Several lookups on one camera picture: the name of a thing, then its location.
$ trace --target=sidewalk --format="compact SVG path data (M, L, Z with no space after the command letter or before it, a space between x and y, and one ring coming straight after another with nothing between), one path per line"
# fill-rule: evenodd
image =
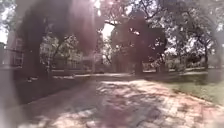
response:
M23 109L28 113L27 123L21 126L32 128L221 128L224 125L222 107L174 94L158 83L144 80L92 81Z

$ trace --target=sky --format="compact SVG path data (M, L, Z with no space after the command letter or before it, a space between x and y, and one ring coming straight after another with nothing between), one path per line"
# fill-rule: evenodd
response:
M95 0L94 1L94 6L96 8L100 8L100 0ZM111 35L111 31L114 29L114 26L109 25L109 24L105 24L104 28L102 30L102 34L103 34L103 39L108 39L108 37Z
M102 31L103 33L103 38L104 39L108 39L108 37L110 36L111 34L111 31L114 29L114 26L112 25L109 25L109 24L105 24L104 26L104 29ZM7 38L8 38L8 33L7 31L1 27L1 30L0 30L0 42L3 42L6 44L7 42Z
M9 10L6 9L6 11L1 14L2 20L5 20L7 18L8 12ZM3 42L6 44L7 38L8 38L7 30L3 26L0 26L0 42Z

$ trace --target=grass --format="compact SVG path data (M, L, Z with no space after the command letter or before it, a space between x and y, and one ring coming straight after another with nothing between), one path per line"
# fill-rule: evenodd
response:
M32 101L58 93L62 90L73 87L81 87L89 80L88 76L71 77L61 76L58 78L38 79L32 82L24 81L14 84L20 104L27 104Z
M175 93L186 93L224 105L224 81L218 72L179 75L164 81Z

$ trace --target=tree trunk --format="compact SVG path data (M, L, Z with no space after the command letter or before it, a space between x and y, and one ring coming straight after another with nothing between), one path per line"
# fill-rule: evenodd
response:
M110 58L108 57L108 55L105 55L107 61L110 63L110 65L112 64L112 61L110 60Z
M135 63L135 74L142 74L143 73L143 64L142 61L137 61Z
M219 43L216 43L216 47L215 47L215 54L216 54L216 57L217 57L217 64L216 64L216 68L219 68L221 69L222 68L222 54L223 54L223 47L219 44Z
M164 60L162 60L161 64L160 64L160 72L164 73L166 72L166 63Z
M208 48L207 48L207 45L205 45L204 47L205 47L205 63L204 63L204 67L207 70L208 69Z
M40 63L40 44L25 50L22 71L27 77L43 77L47 75L46 68Z
M50 61L50 64L49 64L49 71L52 71L52 66L55 61L55 56L58 54L59 48L61 47L62 43L63 43L63 41L58 42L58 47L56 48L56 50L52 56L52 60Z

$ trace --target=branch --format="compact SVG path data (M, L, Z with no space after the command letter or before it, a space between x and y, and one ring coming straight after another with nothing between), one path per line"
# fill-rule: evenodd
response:
M159 10L159 8L156 9L156 12L154 14L152 14L151 16L147 17L145 20L149 20L152 19L155 15L157 15L161 10Z
M212 41L212 39L208 39L208 40L206 41L206 44L208 45L208 43L211 42L211 41Z
M67 39L69 39L70 37L71 37L71 36L67 36L67 37L65 37L65 38L64 38L64 41L67 40Z
M144 7L144 12L146 13L147 17L145 20L149 20L149 19L152 19L155 15L157 15L161 10L159 10L159 7L157 7L156 11L154 14L152 14L151 16L149 15L148 11L147 11L147 6L144 4L144 2L141 0L140 1Z
M53 62L55 61L55 56L57 55L57 53L58 53L58 51L59 51L59 48L61 47L61 45L63 44L63 42L58 42L58 46L57 46L57 48L56 48L56 50L55 50L55 52L54 52L54 54L53 54L53 56L52 56L52 60L50 61L50 71L52 71L52 66L53 66Z
M108 61L110 64L112 64L112 62L111 62L110 58L108 57L108 55L104 54L104 56L106 57L107 61Z
M135 1L127 3L127 4L124 4L124 6L133 6L133 4L135 4Z
M144 2L143 2L142 0L140 0L140 2L141 2L141 3L142 3L142 5L143 5L144 12L146 13L147 18L148 18L148 17L150 17L150 16L149 16L149 13L147 12L147 7L146 7L146 5L144 4Z
M190 22L191 22L191 25L192 25L192 28L193 28L193 33L195 34L195 37L197 38L197 41L199 41L202 45L206 45L207 46L207 42L205 43L204 41L202 41L201 40L201 35L200 34L198 34L198 32L197 32L197 26L194 24L194 20L193 20L193 18L191 17L191 14L190 14L190 12L189 11L185 11L185 13L187 13L187 15L188 15L188 17L190 18Z
M104 21L105 24L109 24L109 25L112 25L112 26L117 26L118 24L115 24L115 23L111 23L110 21Z

